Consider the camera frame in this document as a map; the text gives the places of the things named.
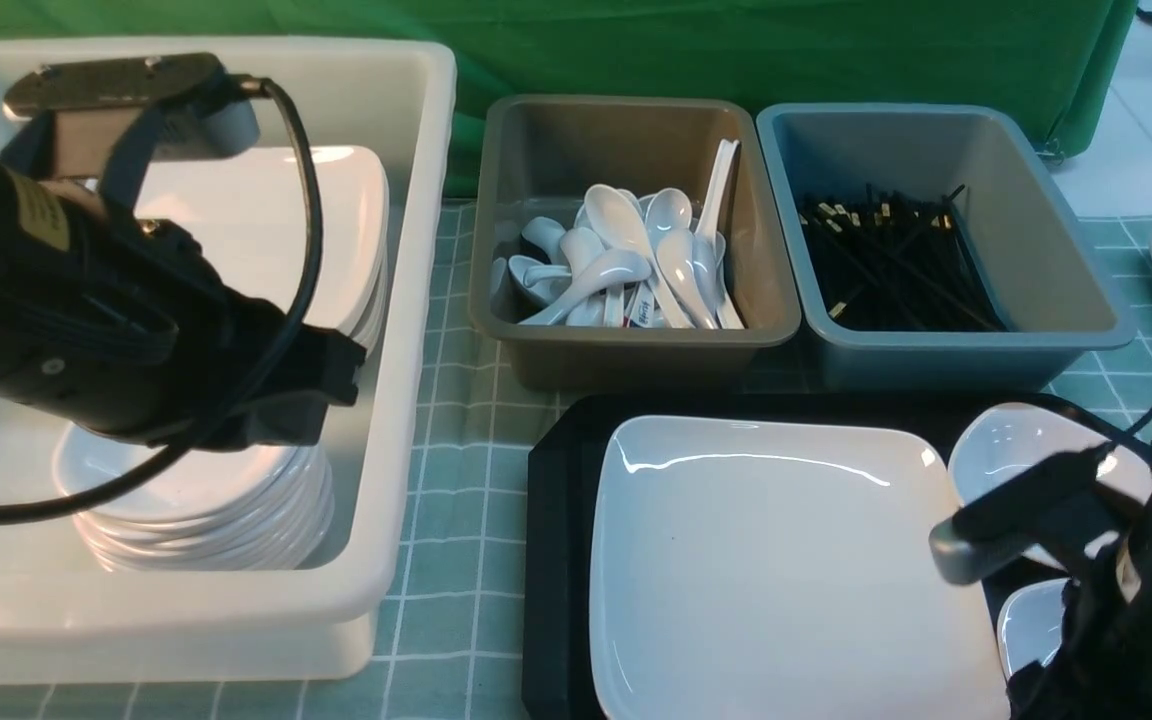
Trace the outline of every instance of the spoon label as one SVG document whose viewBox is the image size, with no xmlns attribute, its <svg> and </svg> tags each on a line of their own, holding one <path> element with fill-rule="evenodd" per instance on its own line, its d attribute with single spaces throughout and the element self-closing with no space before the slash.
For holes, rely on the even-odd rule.
<svg viewBox="0 0 1152 720">
<path fill-rule="evenodd" d="M 655 295 L 646 283 L 639 283 L 634 291 L 634 300 L 630 301 L 630 314 L 628 324 L 635 328 L 652 327 L 652 316 L 655 313 Z"/>
</svg>

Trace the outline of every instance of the square white plate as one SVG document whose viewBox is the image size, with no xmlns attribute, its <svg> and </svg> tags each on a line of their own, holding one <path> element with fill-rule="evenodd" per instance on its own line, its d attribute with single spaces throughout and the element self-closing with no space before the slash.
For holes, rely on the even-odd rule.
<svg viewBox="0 0 1152 720">
<path fill-rule="evenodd" d="M 896 430 L 644 416 L 602 462 L 590 651 L 616 720 L 1005 720 L 978 588 L 929 530 L 943 462 Z"/>
<path fill-rule="evenodd" d="M 366 147 L 314 147 L 312 158 L 323 199 L 323 270 L 306 323 L 351 334 L 376 289 L 389 184 Z M 136 217 L 187 228 L 234 290 L 282 310 L 291 304 L 305 263 L 305 209 L 289 147 L 151 164 Z"/>
</svg>

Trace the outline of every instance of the white plastic bin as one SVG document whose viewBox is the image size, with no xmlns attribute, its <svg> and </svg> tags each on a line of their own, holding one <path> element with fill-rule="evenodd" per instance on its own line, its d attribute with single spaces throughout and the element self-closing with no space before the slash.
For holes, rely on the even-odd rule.
<svg viewBox="0 0 1152 720">
<path fill-rule="evenodd" d="M 0 684 L 338 679 L 372 653 L 407 498 L 456 65 L 425 41 L 0 41 L 0 147 L 13 134 L 3 91 L 38 65 L 189 51 L 215 53 L 230 73 L 273 77 L 311 142 L 370 147 L 389 177 L 387 329 L 358 404 L 332 410 L 324 430 L 338 520 L 306 569 L 275 573 L 109 574 L 69 520 L 0 528 Z M 287 145 L 273 106 L 257 105 L 257 118 L 262 145 Z M 55 495 L 50 454 L 62 426 L 0 400 L 0 502 Z"/>
</svg>

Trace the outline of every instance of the white ceramic spoon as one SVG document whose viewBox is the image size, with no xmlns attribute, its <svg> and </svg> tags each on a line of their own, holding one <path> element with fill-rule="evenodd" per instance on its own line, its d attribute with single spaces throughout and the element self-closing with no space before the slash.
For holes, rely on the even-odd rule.
<svg viewBox="0 0 1152 720">
<path fill-rule="evenodd" d="M 631 250 L 608 250 L 590 263 L 585 272 L 573 279 L 553 305 L 546 306 L 518 323 L 520 325 L 553 325 L 567 317 L 586 297 L 616 285 L 643 282 L 652 275 L 652 264 Z"/>
<path fill-rule="evenodd" d="M 652 248 L 655 249 L 660 238 L 673 228 L 691 228 L 691 200 L 684 191 L 667 187 L 655 194 L 647 205 L 644 223 L 647 227 L 647 240 L 652 241 Z"/>
<path fill-rule="evenodd" d="M 585 209 L 589 211 L 589 222 L 594 232 L 608 242 L 608 245 L 635 251 L 647 260 L 652 273 L 646 278 L 647 288 L 660 305 L 660 313 L 672 328 L 690 328 L 692 324 L 687 313 L 679 306 L 669 287 L 660 278 L 652 241 L 649 241 L 649 228 L 643 223 L 643 217 L 634 205 L 626 199 L 616 188 L 594 184 L 585 191 Z"/>
<path fill-rule="evenodd" d="M 548 306 L 571 286 L 573 274 L 558 265 L 545 265 L 540 260 L 515 255 L 509 258 L 509 276 L 536 305 Z"/>
<path fill-rule="evenodd" d="M 721 232 L 714 232 L 714 290 L 718 293 L 718 324 L 727 331 L 742 331 L 745 324 L 740 319 L 732 294 L 727 291 L 727 279 L 723 276 L 723 258 L 727 256 L 727 237 Z"/>
<path fill-rule="evenodd" d="M 691 245 L 695 243 L 696 237 L 692 237 L 689 229 L 672 229 L 660 238 L 660 245 L 657 248 L 657 260 L 660 264 L 664 279 L 682 301 L 682 306 L 685 306 L 691 319 L 703 328 L 717 331 L 718 323 L 714 323 L 714 311 L 700 296 L 700 287 L 696 283 L 696 272 L 691 264 Z"/>
<path fill-rule="evenodd" d="M 571 228 L 563 234 L 561 241 L 563 256 L 573 265 L 573 274 L 578 275 L 593 263 L 599 255 L 602 255 L 607 247 L 599 240 L 598 233 L 589 228 Z M 570 327 L 596 328 L 602 325 L 602 297 L 586 297 L 570 314 L 567 316 L 567 325 Z"/>
<path fill-rule="evenodd" d="M 627 191 L 623 187 L 617 188 L 616 192 L 621 192 L 621 195 L 623 195 L 626 199 L 630 202 L 630 205 L 634 205 L 639 211 L 639 218 L 643 217 L 644 210 L 643 210 L 643 204 L 641 204 L 639 202 L 639 196 L 634 195 L 630 191 Z"/>
<path fill-rule="evenodd" d="M 532 218 L 526 225 L 522 225 L 522 238 L 539 247 L 550 258 L 550 263 L 556 265 L 566 264 L 563 256 L 558 251 L 558 242 L 562 240 L 564 232 L 567 229 L 562 223 L 553 218 Z"/>
<path fill-rule="evenodd" d="M 700 288 L 700 297 L 713 314 L 722 305 L 718 295 L 718 253 L 708 242 L 696 240 L 691 242 L 691 264 L 696 268 L 696 287 Z"/>
<path fill-rule="evenodd" d="M 714 168 L 708 174 L 708 190 L 705 191 L 704 209 L 700 209 L 700 221 L 696 223 L 696 237 L 711 245 L 718 234 L 718 214 L 722 210 L 727 176 L 732 174 L 732 160 L 736 159 L 737 147 L 740 141 L 719 141 Z"/>
</svg>

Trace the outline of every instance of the black tray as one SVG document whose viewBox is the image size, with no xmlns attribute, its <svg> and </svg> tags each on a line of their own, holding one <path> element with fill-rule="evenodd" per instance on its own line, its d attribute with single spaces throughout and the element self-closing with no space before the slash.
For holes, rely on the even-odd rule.
<svg viewBox="0 0 1152 720">
<path fill-rule="evenodd" d="M 589 657 L 589 562 L 602 455 L 623 420 L 641 415 L 785 420 L 904 430 L 946 461 L 963 430 L 1001 402 L 1028 402 L 1102 434 L 1106 420 L 1051 395 L 727 395 L 713 397 L 600 396 L 571 407 L 526 461 L 526 597 L 522 700 L 532 720 L 605 720 Z M 1149 447 L 1122 442 L 1149 460 Z M 1024 585 L 1060 578 L 1021 559 L 983 583 L 996 622 L 1006 598 Z"/>
</svg>

